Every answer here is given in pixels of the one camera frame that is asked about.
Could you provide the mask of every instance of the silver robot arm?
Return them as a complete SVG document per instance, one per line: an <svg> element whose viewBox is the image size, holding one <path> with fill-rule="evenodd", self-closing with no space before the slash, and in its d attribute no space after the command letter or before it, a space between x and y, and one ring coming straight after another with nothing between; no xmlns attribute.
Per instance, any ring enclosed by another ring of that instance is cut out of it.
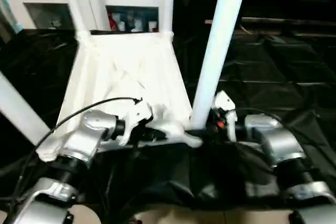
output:
<svg viewBox="0 0 336 224"><path fill-rule="evenodd" d="M290 223L336 223L336 198L295 136L263 114L246 116L245 128L248 137L261 144L284 198L302 206L290 215Z"/></svg>
<svg viewBox="0 0 336 224"><path fill-rule="evenodd" d="M159 141L148 139L138 142L139 147L173 143L199 147L202 144L200 138L186 134L179 122L150 122L152 119L151 108L143 101L137 103L123 120L99 110L84 113L78 127L63 136L64 145L58 157L49 162L52 171L38 180L26 200L13 215L7 217L5 223L71 224L73 216L67 209L74 204L78 195L77 188L95 154L131 148L131 132L140 122L143 123L141 127L147 124L147 128L160 131L164 138Z"/></svg>

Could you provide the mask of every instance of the black plastic sheet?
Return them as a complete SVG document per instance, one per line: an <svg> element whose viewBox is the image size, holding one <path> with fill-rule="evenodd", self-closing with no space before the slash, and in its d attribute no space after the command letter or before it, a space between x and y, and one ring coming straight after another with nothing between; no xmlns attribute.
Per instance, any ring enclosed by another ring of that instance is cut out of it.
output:
<svg viewBox="0 0 336 224"><path fill-rule="evenodd" d="M207 36L205 31L188 40L174 41L191 101ZM313 144L301 135L297 138L336 192L334 42L234 36L218 90L224 89L237 107L272 112L308 135ZM49 126L56 123L76 48L70 31L33 30L22 31L1 50L1 71ZM4 118L1 127L6 142L0 155L3 166L11 157L15 160L27 153L31 146ZM239 143L207 139L197 150L172 145L99 154L92 177L115 221L157 203L208 210L286 207L262 152ZM6 183L10 181L15 178L6 179ZM0 190L0 194L5 196L9 191ZM92 184L84 183L81 191L82 202L100 204Z"/></svg>

